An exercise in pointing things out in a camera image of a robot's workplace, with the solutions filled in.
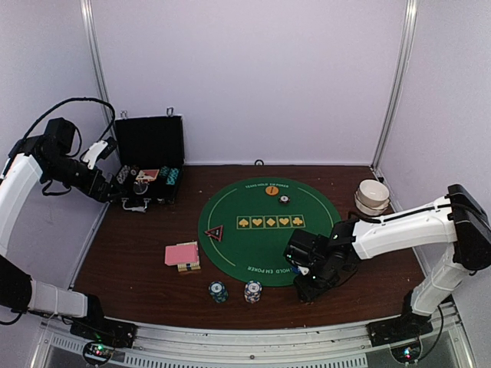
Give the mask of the blue white chip stack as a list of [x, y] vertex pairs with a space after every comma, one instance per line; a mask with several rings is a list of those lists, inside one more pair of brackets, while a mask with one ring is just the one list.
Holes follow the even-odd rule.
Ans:
[[248, 281], [244, 289], [245, 301], [254, 304], [260, 300], [262, 295], [262, 284], [259, 281]]

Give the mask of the red triangular dealer marker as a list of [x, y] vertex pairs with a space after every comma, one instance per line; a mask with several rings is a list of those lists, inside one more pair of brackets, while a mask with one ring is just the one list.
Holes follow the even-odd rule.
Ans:
[[208, 237], [208, 238], [211, 238], [211, 239], [214, 239], [218, 242], [221, 242], [222, 241], [222, 238], [223, 238], [223, 232], [224, 232], [224, 226], [223, 225], [219, 225], [219, 226], [216, 226], [216, 227], [213, 227], [213, 228], [209, 228], [207, 230], [204, 231], [204, 234]]

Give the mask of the brown chip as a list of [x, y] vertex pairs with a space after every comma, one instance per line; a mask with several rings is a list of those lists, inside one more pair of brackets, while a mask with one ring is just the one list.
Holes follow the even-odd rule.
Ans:
[[281, 204], [287, 204], [287, 203], [290, 203], [291, 199], [288, 195], [281, 195], [279, 198], [278, 198], [278, 202], [281, 203]]

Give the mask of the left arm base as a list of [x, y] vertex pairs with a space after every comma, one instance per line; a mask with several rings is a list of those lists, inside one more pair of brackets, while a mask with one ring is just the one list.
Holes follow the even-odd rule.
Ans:
[[103, 320], [100, 326], [87, 320], [70, 320], [70, 333], [87, 340], [82, 348], [82, 357], [92, 366], [108, 363], [116, 349], [131, 348], [137, 335], [135, 324], [117, 320]]

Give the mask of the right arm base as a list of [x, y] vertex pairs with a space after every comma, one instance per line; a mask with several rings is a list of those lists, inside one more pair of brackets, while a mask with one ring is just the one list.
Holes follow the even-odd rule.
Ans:
[[388, 345], [391, 356], [401, 364], [416, 363], [422, 356], [421, 336], [433, 331], [431, 322], [404, 325], [399, 317], [367, 325], [372, 347]]

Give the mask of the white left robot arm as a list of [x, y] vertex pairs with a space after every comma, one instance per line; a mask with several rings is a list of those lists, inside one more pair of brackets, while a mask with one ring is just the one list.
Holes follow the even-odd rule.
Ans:
[[76, 130], [64, 118], [49, 120], [43, 134], [20, 139], [9, 153], [1, 175], [1, 305], [19, 315], [30, 312], [77, 319], [93, 340], [103, 340], [110, 334], [110, 323], [98, 297], [36, 281], [7, 258], [12, 230], [37, 183], [49, 187], [57, 181], [67, 191], [76, 188], [102, 203], [123, 195], [117, 180], [106, 180], [96, 166], [117, 148], [116, 140], [99, 140], [76, 160], [70, 155]]

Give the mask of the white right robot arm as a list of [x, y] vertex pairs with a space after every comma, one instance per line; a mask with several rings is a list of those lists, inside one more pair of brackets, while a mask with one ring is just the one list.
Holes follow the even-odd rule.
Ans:
[[486, 211], [460, 184], [431, 203], [374, 218], [350, 215], [329, 236], [295, 229], [284, 256], [299, 268], [294, 286], [302, 301], [313, 301], [363, 260], [421, 245], [447, 244], [430, 275], [415, 287], [394, 320], [395, 334], [407, 339], [419, 330], [462, 280], [490, 266], [490, 224]]

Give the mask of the orange round button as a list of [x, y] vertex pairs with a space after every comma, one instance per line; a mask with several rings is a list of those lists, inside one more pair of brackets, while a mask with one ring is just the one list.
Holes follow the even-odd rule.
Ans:
[[268, 196], [276, 196], [279, 193], [279, 188], [277, 186], [268, 186], [265, 192]]

